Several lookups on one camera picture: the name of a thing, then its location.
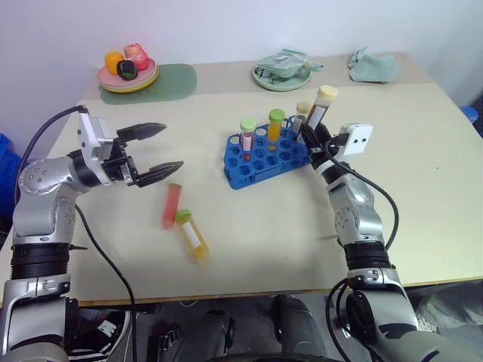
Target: yellow test tube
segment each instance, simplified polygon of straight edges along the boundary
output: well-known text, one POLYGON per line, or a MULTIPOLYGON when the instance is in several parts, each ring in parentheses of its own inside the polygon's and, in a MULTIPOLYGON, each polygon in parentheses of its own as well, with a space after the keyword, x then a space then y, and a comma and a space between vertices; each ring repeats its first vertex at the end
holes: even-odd
POLYGON ((277 142, 280 137, 281 123, 285 119, 285 112, 281 109, 272 109, 269 113, 269 130, 266 138, 269 142, 277 142))
POLYGON ((191 217, 191 211, 179 210, 176 213, 176 222, 180 226, 181 233, 195 259, 198 262, 206 262, 208 260, 208 246, 191 217))

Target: test tube rack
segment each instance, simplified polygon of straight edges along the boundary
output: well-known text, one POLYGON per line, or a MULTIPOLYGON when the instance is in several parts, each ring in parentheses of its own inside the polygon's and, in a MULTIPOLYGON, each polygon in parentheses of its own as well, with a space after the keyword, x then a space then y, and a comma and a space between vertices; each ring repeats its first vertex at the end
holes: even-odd
POLYGON ((243 189, 309 163, 307 148, 297 142, 297 135, 292 131, 292 119, 293 116, 284 120, 280 138, 275 143, 266 138, 268 124, 257 127, 254 146, 249 152, 242 150, 240 133, 228 137, 223 162, 232 189, 243 189))

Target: test tube with red liquid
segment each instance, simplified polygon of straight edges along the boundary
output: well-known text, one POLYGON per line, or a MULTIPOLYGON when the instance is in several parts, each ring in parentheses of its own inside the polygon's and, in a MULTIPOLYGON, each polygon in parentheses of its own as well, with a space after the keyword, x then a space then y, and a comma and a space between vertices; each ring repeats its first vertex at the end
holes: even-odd
POLYGON ((179 183, 169 183, 168 197, 166 198, 165 211, 162 218, 163 229, 169 229, 174 224, 180 193, 181 185, 179 183))

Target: white cap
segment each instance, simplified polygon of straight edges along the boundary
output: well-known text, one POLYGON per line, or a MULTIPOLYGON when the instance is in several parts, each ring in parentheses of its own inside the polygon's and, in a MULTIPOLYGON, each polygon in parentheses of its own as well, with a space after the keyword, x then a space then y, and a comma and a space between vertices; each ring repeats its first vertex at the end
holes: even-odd
POLYGON ((317 94, 319 97, 324 98, 325 100, 333 101, 337 98, 337 95, 339 94, 339 91, 331 87, 330 85, 322 85, 318 90, 317 94))

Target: plate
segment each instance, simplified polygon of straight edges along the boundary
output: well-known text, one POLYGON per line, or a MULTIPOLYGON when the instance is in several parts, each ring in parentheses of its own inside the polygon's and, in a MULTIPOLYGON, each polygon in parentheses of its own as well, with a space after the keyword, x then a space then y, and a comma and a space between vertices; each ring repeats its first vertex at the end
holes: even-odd
POLYGON ((254 66, 251 74, 255 78, 255 82, 262 87, 275 92, 288 92, 302 87, 310 78, 308 69, 301 69, 294 77, 289 79, 278 78, 275 76, 261 77, 260 67, 254 66))
POLYGON ((109 73, 106 66, 97 71, 97 80, 100 85, 107 87, 136 87, 137 85, 149 80, 156 72, 157 66, 154 60, 149 59, 149 65, 146 69, 137 73, 137 77, 130 81, 125 81, 118 75, 109 73))
POLYGON ((148 86, 150 86, 158 78, 158 75, 159 75, 159 71, 156 71, 154 76, 151 79, 148 79, 144 83, 136 85, 134 87, 130 87, 130 88, 125 88, 125 89, 111 88, 111 87, 107 87, 105 85, 101 85, 101 87, 103 89, 105 89, 106 91, 113 92, 113 93, 133 93, 133 92, 140 91, 141 89, 144 89, 144 88, 147 88, 148 86))

